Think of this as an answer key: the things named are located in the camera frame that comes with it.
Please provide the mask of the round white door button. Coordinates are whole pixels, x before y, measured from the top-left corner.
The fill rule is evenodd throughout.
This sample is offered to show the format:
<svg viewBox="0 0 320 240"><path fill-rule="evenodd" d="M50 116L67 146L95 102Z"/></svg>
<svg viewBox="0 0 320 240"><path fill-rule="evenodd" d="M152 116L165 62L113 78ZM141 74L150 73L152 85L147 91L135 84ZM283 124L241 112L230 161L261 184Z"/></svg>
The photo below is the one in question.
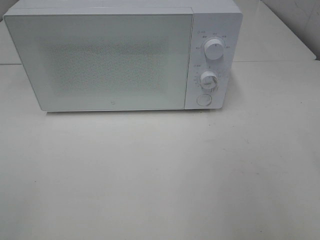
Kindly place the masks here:
<svg viewBox="0 0 320 240"><path fill-rule="evenodd" d="M212 103L212 97L209 94L201 94L197 97L196 102L199 106L206 107Z"/></svg>

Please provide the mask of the white timer knob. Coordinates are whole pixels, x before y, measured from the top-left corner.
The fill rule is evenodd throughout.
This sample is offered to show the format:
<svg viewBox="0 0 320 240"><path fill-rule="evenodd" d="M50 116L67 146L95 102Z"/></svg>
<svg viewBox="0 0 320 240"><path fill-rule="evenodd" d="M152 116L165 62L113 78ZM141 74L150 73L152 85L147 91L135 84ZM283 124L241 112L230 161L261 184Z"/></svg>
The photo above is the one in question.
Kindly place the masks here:
<svg viewBox="0 0 320 240"><path fill-rule="evenodd" d="M212 71L203 72L199 80L200 86L204 90L212 90L218 85L218 75Z"/></svg>

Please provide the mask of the white microwave door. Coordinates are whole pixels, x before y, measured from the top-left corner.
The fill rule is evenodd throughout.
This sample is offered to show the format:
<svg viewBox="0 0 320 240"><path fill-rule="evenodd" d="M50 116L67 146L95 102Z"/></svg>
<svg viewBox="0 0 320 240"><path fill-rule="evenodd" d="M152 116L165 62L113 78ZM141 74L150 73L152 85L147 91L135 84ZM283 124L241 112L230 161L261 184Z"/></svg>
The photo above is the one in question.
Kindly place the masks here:
<svg viewBox="0 0 320 240"><path fill-rule="evenodd" d="M13 8L4 21L45 112L185 106L189 7Z"/></svg>

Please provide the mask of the upper white power knob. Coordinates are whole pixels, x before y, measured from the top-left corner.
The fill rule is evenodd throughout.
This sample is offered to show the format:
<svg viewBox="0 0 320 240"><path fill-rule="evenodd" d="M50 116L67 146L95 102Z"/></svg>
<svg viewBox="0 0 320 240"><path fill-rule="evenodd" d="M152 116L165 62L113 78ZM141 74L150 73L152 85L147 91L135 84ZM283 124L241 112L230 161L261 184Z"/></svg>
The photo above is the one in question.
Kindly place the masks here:
<svg viewBox="0 0 320 240"><path fill-rule="evenodd" d="M208 39L204 45L204 54L209 60L218 60L224 55L225 42L220 37L213 37Z"/></svg>

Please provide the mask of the white microwave oven body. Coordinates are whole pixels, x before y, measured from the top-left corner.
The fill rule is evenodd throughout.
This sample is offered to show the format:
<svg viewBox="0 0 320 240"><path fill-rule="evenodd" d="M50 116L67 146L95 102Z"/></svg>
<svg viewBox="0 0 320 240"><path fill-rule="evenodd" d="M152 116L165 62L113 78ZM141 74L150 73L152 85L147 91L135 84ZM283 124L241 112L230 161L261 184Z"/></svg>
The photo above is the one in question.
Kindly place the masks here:
<svg viewBox="0 0 320 240"><path fill-rule="evenodd" d="M243 14L232 0L20 0L11 9L43 8L190 8L193 12L189 61L184 108L180 110L220 109L223 106L230 70ZM204 43L213 37L225 43L223 56L209 60L205 56ZM203 72L215 72L217 86L204 90L200 85ZM208 94L212 97L209 106L197 104L197 97Z"/></svg>

